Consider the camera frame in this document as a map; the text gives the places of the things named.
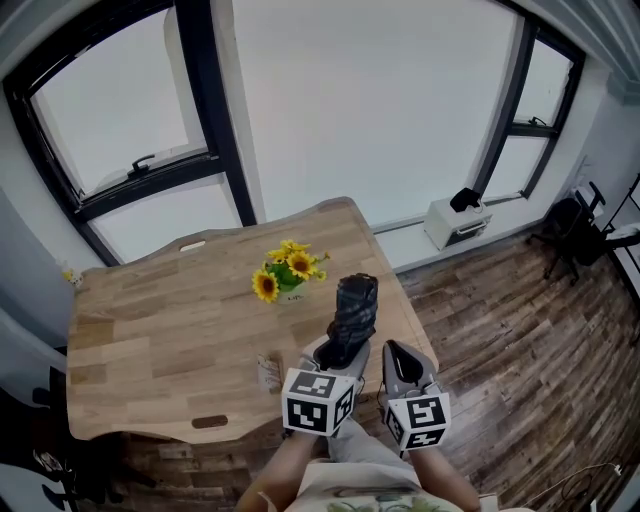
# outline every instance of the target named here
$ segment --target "cable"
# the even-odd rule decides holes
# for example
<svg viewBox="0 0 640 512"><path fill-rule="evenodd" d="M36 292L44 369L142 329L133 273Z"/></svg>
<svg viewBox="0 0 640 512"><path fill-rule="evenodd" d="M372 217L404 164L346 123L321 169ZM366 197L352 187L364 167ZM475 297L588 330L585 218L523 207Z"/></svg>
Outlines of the cable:
<svg viewBox="0 0 640 512"><path fill-rule="evenodd" d="M304 359L305 361L307 361L308 363L311 363L314 366L314 369L311 370L312 372L319 372L320 371L320 365L318 365L318 363L316 362L316 360L305 354L304 352L302 353L302 355L300 356L300 359Z"/></svg>
<svg viewBox="0 0 640 512"><path fill-rule="evenodd" d="M376 400L378 401L378 405L380 406L380 409L384 409L384 407L380 403L380 391L382 391L382 384L383 382L380 382L380 387L378 388L378 394L376 395Z"/></svg>
<svg viewBox="0 0 640 512"><path fill-rule="evenodd" d="M553 484L551 487L549 487L548 489L545 489L544 491L542 491L541 493L535 495L533 498L531 498L529 501L527 501L524 505L522 505L522 508L527 508L528 505L530 505L531 503L533 503L535 500L537 500L540 496L542 496L543 494L548 493L551 489L555 489L556 487L558 487L560 484L566 482L567 480L569 480L570 478L573 478L574 476L582 473L583 471L587 471L588 469L595 469L595 468L601 468L604 466L611 466L613 467L614 471L616 472L616 474L618 476L620 476L620 465L616 465L613 464L612 462L605 462L604 464L596 464L594 466L587 466L586 468L582 468L578 471L576 471L575 473L563 478L562 480L560 480L559 482L556 482L555 484Z"/></svg>
<svg viewBox="0 0 640 512"><path fill-rule="evenodd" d="M578 484L582 483L585 479L587 480L586 487L580 492L576 492L575 494L571 495L570 492L573 491L576 487L580 488L580 485ZM579 500L579 499L582 499L584 496L586 496L586 494L589 492L589 489L591 488L591 483L593 482L593 475L586 474L581 476L578 480L576 480L575 482L573 482L572 485L569 486L569 492L565 493L565 488L567 487L567 484L570 482L571 482L571 479L567 480L562 486L562 491L560 491L560 495L562 496L562 499L564 501Z"/></svg>
<svg viewBox="0 0 640 512"><path fill-rule="evenodd" d="M362 394L362 392L364 391L364 387L367 385L367 379L364 378L364 375L360 377L360 379L362 380L362 386L360 387L360 391L358 391L356 398L358 398Z"/></svg>

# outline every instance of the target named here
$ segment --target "chair leg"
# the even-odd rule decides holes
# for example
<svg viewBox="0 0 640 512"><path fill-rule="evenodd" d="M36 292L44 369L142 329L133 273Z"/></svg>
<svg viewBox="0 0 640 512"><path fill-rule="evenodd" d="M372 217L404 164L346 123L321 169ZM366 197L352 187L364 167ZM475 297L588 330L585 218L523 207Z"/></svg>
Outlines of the chair leg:
<svg viewBox="0 0 640 512"><path fill-rule="evenodd" d="M126 480L131 480L140 485L151 487L152 489L156 486L156 481L153 478L149 478L147 475L140 473L140 471L137 471L126 464L119 464L117 472Z"/></svg>
<svg viewBox="0 0 640 512"><path fill-rule="evenodd" d="M542 235L537 235L537 234L535 234L535 233L533 233L533 234L529 235L529 238L527 238L527 239L525 240L525 242L527 243L527 245L531 245L531 240L533 240L534 238L535 238L536 240L540 240L540 241L541 241L543 244L545 244L545 245L550 245L551 247L556 247L556 245L557 245L557 242L556 242L554 239L552 239L552 238L547 238L546 236L542 236Z"/></svg>
<svg viewBox="0 0 640 512"><path fill-rule="evenodd" d="M124 501L124 497L122 496L122 494L120 494L119 492L116 492L115 489L113 488L113 484L111 483L111 480L107 480L104 484L104 492L107 495L107 498L109 498L109 501L111 503L122 503Z"/></svg>
<svg viewBox="0 0 640 512"><path fill-rule="evenodd" d="M557 251L555 258L553 258L553 262L551 263L551 266L544 272L545 279L549 279L551 277L551 272L553 272L553 269L556 268L556 265L560 261L561 257L562 255L560 254L560 251Z"/></svg>
<svg viewBox="0 0 640 512"><path fill-rule="evenodd" d="M569 266L569 269L571 270L571 273L573 274L573 279L569 281L569 286L575 286L575 284L578 282L578 279L580 279L580 274L578 274L578 269L576 268L576 264L573 262L573 259L566 260L566 262Z"/></svg>

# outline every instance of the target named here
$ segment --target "black window frame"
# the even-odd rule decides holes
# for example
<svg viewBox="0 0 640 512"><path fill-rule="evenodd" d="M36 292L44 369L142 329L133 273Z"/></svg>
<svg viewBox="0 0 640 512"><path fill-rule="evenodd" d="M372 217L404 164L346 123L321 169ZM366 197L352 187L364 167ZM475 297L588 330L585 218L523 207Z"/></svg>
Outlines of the black window frame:
<svg viewBox="0 0 640 512"><path fill-rule="evenodd" d="M31 98L90 47L170 7L176 9L189 84L207 148L157 168L145 169L141 165L141 171L131 173L122 183L85 198L74 187L47 140ZM90 220L207 176L225 173L242 225L256 224L227 107L209 0L102 0L43 41L7 75L3 86L20 137L38 173L71 224L105 265L120 262L93 231Z"/></svg>
<svg viewBox="0 0 640 512"><path fill-rule="evenodd" d="M578 48L578 46L535 14L530 13L511 0L494 1L520 15L523 18L523 27L520 34L518 53L514 59L504 102L496 120L493 136L488 144L478 174L476 175L472 187L473 190L481 196L485 193L508 137L540 137L547 139L547 144L525 187L520 191L514 192L514 194L518 194L518 196L509 196L504 199L499 198L491 201L491 204L518 198L529 199L531 196L562 134L567 117L569 116L569 111L571 110L571 105L578 90L586 58L585 53ZM514 120L522 91L524 90L529 65L531 63L531 55L533 54L533 47L536 41L549 46L572 63L564 87L562 100L560 101L552 126L539 124L535 121L535 118L528 122L516 122Z"/></svg>

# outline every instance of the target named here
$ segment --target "sunflower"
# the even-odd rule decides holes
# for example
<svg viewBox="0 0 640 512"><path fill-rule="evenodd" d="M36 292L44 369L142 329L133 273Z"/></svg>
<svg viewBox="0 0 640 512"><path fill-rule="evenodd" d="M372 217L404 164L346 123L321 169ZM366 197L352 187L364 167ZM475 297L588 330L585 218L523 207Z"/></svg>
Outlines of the sunflower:
<svg viewBox="0 0 640 512"><path fill-rule="evenodd" d="M253 282L253 291L256 292L260 299L269 303L276 300L280 289L276 275L273 272L268 273L265 270L256 270L251 281Z"/></svg>
<svg viewBox="0 0 640 512"><path fill-rule="evenodd" d="M267 253L267 256L269 256L269 258L273 258L273 261L275 261L276 263L282 263L287 259L288 255L289 251L287 251L286 249L276 249L275 251L269 251Z"/></svg>
<svg viewBox="0 0 640 512"><path fill-rule="evenodd" d="M317 272L317 268L312 265L313 258L304 251L297 251L287 258L289 270L294 276L301 277L307 281Z"/></svg>
<svg viewBox="0 0 640 512"><path fill-rule="evenodd" d="M293 240L283 240L280 242L280 246L289 251L304 251L311 247L311 244L297 244Z"/></svg>

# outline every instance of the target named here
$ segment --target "wooden floor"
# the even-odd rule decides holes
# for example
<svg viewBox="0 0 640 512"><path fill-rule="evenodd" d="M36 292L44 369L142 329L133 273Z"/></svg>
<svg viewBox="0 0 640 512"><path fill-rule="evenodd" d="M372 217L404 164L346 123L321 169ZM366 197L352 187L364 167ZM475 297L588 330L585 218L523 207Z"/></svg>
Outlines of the wooden floor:
<svg viewBox="0 0 640 512"><path fill-rule="evenodd" d="M605 510L640 462L640 349L629 346L640 318L607 257L581 268L573 288L562 264L542 279L551 257L519 235L400 280L452 397L443 451L453 464L480 492L498 493L502 508L522 506L585 466L621 464L623 478L611 467L589 470L568 482L568 501L558 486L530 505L578 510L597 496ZM375 397L362 402L357 419L390 444ZM232 510L280 432L274 422L239 441L193 446L127 436L123 457L158 487L121 482L121 505L81 509Z"/></svg>

